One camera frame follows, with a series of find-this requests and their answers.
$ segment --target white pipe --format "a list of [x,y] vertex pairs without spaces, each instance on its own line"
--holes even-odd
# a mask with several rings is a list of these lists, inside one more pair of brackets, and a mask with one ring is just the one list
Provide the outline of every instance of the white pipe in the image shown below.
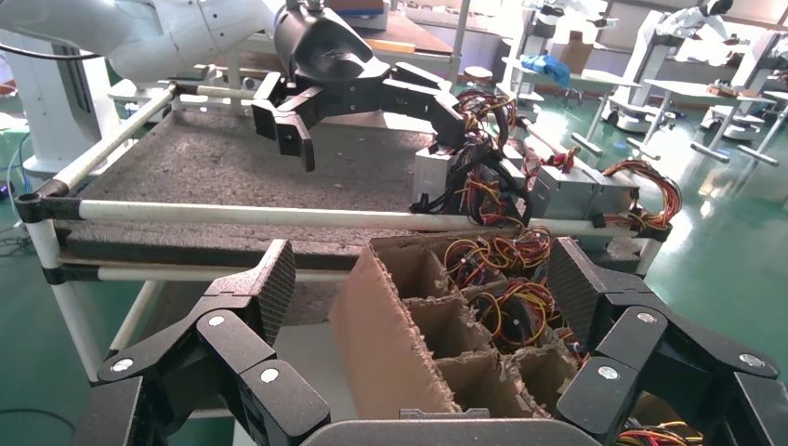
[[252,100],[255,98],[255,92],[249,90],[236,90],[233,88],[224,88],[221,86],[199,85],[197,87],[197,96],[207,96],[209,98],[230,98],[230,99]]
[[[28,223],[26,227],[41,266],[45,269],[59,267],[61,265],[59,261],[60,245],[52,220]],[[72,337],[76,352],[85,368],[85,373],[88,379],[96,381],[101,365],[101,352],[74,284],[73,282],[65,282],[50,286],[55,300],[58,302],[58,307],[60,307],[63,320],[66,321],[66,327]]]
[[[156,267],[99,267],[98,278],[102,281],[164,281],[164,282],[211,282],[220,277],[244,272],[244,268],[156,266]],[[296,282],[342,282],[349,271],[320,269],[298,269]]]
[[169,86],[160,92],[156,92],[155,96],[153,96],[150,101],[143,105],[139,111],[131,115],[131,117],[121,125],[120,131],[114,137],[104,138],[97,142],[93,147],[88,149],[85,153],[80,155],[79,158],[55,175],[54,179],[66,183],[69,189],[73,189],[80,181],[87,177],[90,171],[101,164],[101,162],[117,150],[118,147],[128,141],[128,139],[134,135],[134,132],[145,125],[154,114],[163,109],[164,106],[173,99],[173,91],[174,87]]
[[744,153],[752,156],[753,158],[757,159],[758,161],[763,161],[766,164],[773,165],[775,167],[780,165],[780,162],[775,160],[774,158],[772,158],[770,156],[766,156],[763,153],[759,153],[757,151],[754,151],[754,150],[750,149],[747,146],[738,145],[738,146],[736,146],[736,149],[739,149],[740,151],[743,151]]
[[159,295],[163,285],[163,282],[156,281],[146,281],[142,284],[137,298],[134,299],[134,303],[131,304],[131,308],[125,315],[121,328],[118,329],[118,333],[115,334],[115,338],[110,344],[110,350],[120,351],[129,346],[139,321],[155,297]]
[[[301,228],[367,230],[481,230],[467,216],[432,216],[405,212],[338,211],[284,207],[222,206],[215,204],[142,203],[82,200],[79,217],[93,221],[146,221],[160,223],[229,223]],[[617,227],[596,229],[590,221],[533,218],[532,226],[545,226],[556,235],[632,237]]]
[[654,259],[657,258],[658,254],[660,254],[660,249],[662,247],[662,242],[648,239],[646,244],[643,245],[643,249],[640,250],[640,262],[637,264],[635,274],[639,276],[645,276],[646,273],[649,272],[651,264],[654,263]]
[[82,308],[80,296],[74,288],[74,282],[51,285],[51,287],[87,378],[95,382],[101,366],[101,350],[96,335],[90,328],[90,320]]
[[702,153],[702,154],[708,156],[709,158],[714,158],[715,160],[719,161],[722,164],[730,163],[730,158],[729,157],[723,155],[722,153],[717,153],[715,151],[712,151],[710,149],[711,146],[705,147],[703,144],[701,144],[699,142],[691,142],[689,144],[689,147],[691,149],[693,149],[694,151],[697,151],[698,153]]
[[[241,59],[238,49],[233,49],[227,55],[227,83],[232,89],[241,89]],[[233,114],[241,114],[241,100],[239,98],[230,99],[230,110]]]

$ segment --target silver screw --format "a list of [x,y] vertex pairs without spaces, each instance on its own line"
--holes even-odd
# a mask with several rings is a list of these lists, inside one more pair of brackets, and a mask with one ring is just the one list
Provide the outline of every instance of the silver screw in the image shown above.
[[607,365],[599,367],[599,374],[601,374],[605,379],[618,379],[618,372],[616,372],[614,368],[608,367]]
[[742,360],[742,362],[744,362],[745,364],[749,365],[750,367],[763,367],[764,365],[766,365],[766,363],[763,362],[763,360],[749,353],[743,353],[739,355],[739,359]]
[[655,323],[657,322],[657,318],[651,316],[649,313],[638,313],[637,318],[645,323]]
[[270,383],[279,376],[279,371],[276,369],[266,369],[260,374],[260,381]]
[[131,358],[123,358],[120,361],[117,361],[115,364],[112,365],[113,372],[125,372],[129,369],[129,367],[134,364]]

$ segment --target black wire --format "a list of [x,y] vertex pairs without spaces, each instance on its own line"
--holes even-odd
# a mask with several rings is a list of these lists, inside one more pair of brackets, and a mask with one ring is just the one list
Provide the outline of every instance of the black wire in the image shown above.
[[88,59],[103,58],[103,56],[101,56],[100,54],[80,54],[78,56],[61,56],[58,54],[36,53],[34,51],[28,51],[26,49],[15,48],[13,46],[8,46],[3,44],[0,44],[0,49],[2,49],[3,51],[7,51],[9,53],[25,56],[27,58],[45,59],[45,60],[68,61],[68,60],[88,60]]
[[2,409],[0,410],[0,415],[7,415],[7,414],[14,414],[14,413],[37,413],[39,415],[48,416],[50,418],[56,419],[60,421],[62,424],[66,425],[72,432],[76,432],[76,426],[66,419],[63,416],[60,416],[54,412],[45,411],[42,409],[31,409],[31,408],[13,408],[13,409]]

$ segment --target metal frame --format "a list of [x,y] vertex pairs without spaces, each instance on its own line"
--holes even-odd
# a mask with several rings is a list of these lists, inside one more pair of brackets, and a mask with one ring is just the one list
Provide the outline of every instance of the metal frame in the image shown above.
[[[199,87],[198,94],[213,97],[240,98],[247,94],[238,90],[216,87]],[[155,300],[156,282],[154,281],[194,281],[207,280],[226,275],[227,268],[179,267],[160,265],[74,265],[65,264],[60,258],[60,246],[55,233],[54,219],[83,219],[95,221],[160,221],[160,222],[232,222],[249,225],[280,225],[309,227],[342,227],[388,230],[477,230],[466,216],[430,216],[397,212],[359,212],[334,211],[323,209],[285,209],[252,206],[223,206],[182,203],[133,203],[78,198],[62,198],[68,195],[104,159],[118,150],[131,135],[140,129],[148,119],[177,100],[178,92],[174,85],[158,92],[127,120],[117,135],[106,138],[86,151],[68,167],[45,183],[35,193],[18,198],[18,206],[25,221],[33,245],[41,261],[47,282],[58,301],[63,318],[69,329],[85,373],[91,381],[96,381],[97,372],[105,355],[99,350],[97,338],[91,332],[87,320],[84,299],[80,296],[74,282],[146,280],[132,309],[126,315],[119,334],[115,337],[114,348],[127,345],[131,340],[141,314]],[[628,229],[610,227],[595,229],[589,221],[532,219],[532,225],[548,227],[559,235],[597,235],[608,237],[633,237],[636,234]],[[654,257],[659,253],[661,243],[646,243],[637,268],[645,274]],[[341,281],[346,271],[299,271],[296,278],[300,281],[329,282]]]

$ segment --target cardboard divider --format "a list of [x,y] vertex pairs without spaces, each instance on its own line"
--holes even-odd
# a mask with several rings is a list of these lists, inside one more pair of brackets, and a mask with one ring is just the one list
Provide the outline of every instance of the cardboard divider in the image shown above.
[[400,298],[449,294],[449,276],[435,253],[425,246],[382,250],[377,256],[391,274]]
[[579,364],[563,346],[522,348],[505,358],[510,373],[517,374],[525,386],[522,398],[537,406],[541,416],[556,410],[558,399],[577,374]]
[[474,321],[471,309],[466,307],[460,295],[407,299],[404,303],[424,336],[427,348],[433,352],[433,359],[453,358],[467,351],[490,348],[493,336]]
[[465,353],[436,363],[463,411],[484,408],[493,418],[532,416],[519,398],[522,383],[506,373],[496,353]]
[[369,247],[361,251],[329,320],[360,419],[398,419],[403,408],[459,411],[397,289]]

